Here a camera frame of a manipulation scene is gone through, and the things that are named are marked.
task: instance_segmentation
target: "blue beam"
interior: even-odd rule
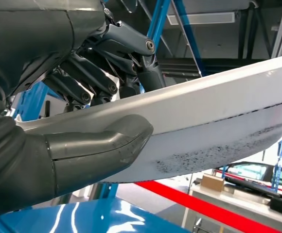
[[[157,50],[167,17],[170,0],[157,0],[153,14],[151,23],[147,32],[147,37],[152,39]]]
[[[190,44],[193,57],[195,59],[197,68],[199,69],[200,76],[206,76],[204,66],[202,63],[200,54],[197,48],[195,37],[194,36],[193,30],[189,22],[189,19],[185,10],[185,6],[182,0],[173,0],[175,6],[176,13],[179,16],[181,22],[180,25],[183,26],[183,30],[185,33],[187,42]]]
[[[20,114],[22,121],[38,119],[48,89],[43,82],[39,82],[30,90],[22,92],[13,117]]]
[[[277,150],[278,161],[275,165],[273,173],[273,178],[271,179],[271,188],[275,190],[276,192],[278,191],[278,186],[280,185],[280,179],[280,172],[282,171],[282,141],[278,143],[278,150]]]

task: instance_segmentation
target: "red floor line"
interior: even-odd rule
[[[156,181],[138,182],[138,186],[175,201],[200,214],[208,216],[245,233],[278,233],[279,231],[268,227],[249,218],[233,213],[226,209],[212,205],[203,200],[192,197]]]

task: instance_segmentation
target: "black vehicle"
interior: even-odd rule
[[[216,176],[221,176],[222,170],[223,167],[217,168]],[[241,180],[256,181],[271,187],[274,171],[274,165],[243,161],[227,165],[225,175]],[[282,170],[280,176],[278,192],[282,193]]]

